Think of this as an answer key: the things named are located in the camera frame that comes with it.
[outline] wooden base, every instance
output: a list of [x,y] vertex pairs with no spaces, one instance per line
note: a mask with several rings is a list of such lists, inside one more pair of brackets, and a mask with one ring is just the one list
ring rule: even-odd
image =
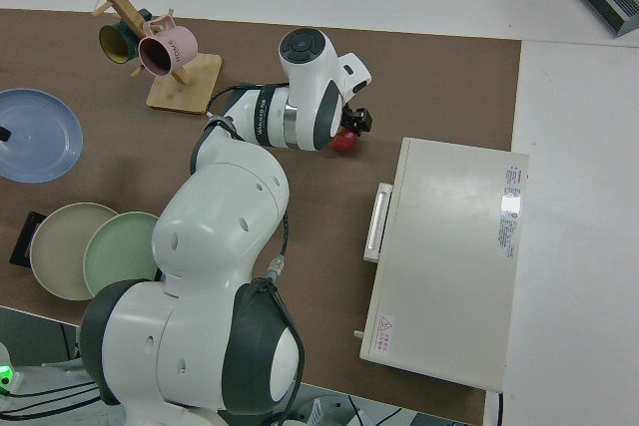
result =
[[154,109],[203,114],[213,95],[222,57],[212,54],[198,54],[194,60],[184,66],[189,74],[189,85],[179,84],[173,77],[156,77],[153,82],[147,105]]

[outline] green light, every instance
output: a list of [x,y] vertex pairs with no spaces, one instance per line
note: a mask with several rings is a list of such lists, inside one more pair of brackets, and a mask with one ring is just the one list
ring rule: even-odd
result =
[[5,364],[0,365],[0,384],[9,384],[13,378],[13,369]]

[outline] red apple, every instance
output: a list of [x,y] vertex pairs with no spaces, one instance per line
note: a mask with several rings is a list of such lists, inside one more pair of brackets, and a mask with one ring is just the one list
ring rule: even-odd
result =
[[334,138],[330,141],[328,146],[334,152],[344,153],[351,150],[354,147],[356,141],[357,135],[355,134],[355,132],[353,130],[342,127],[339,132],[337,132],[337,135],[335,135]]

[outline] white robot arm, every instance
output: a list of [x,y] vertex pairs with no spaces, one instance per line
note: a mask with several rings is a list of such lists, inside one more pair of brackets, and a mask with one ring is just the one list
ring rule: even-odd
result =
[[103,400],[124,405],[128,426],[265,413],[301,377],[303,350],[277,296],[277,268],[251,279],[289,200],[282,167],[260,145],[324,148],[370,73],[354,54],[338,57],[316,29],[287,35],[280,57],[290,85],[240,90],[196,145],[192,175],[153,232],[165,278],[114,283],[87,309],[83,361]]

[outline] green mug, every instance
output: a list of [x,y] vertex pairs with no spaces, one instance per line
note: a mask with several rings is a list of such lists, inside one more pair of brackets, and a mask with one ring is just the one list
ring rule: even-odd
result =
[[[151,20],[151,12],[147,9],[138,12],[145,21]],[[126,64],[138,57],[140,38],[122,20],[117,24],[102,27],[98,38],[105,55],[116,64]]]

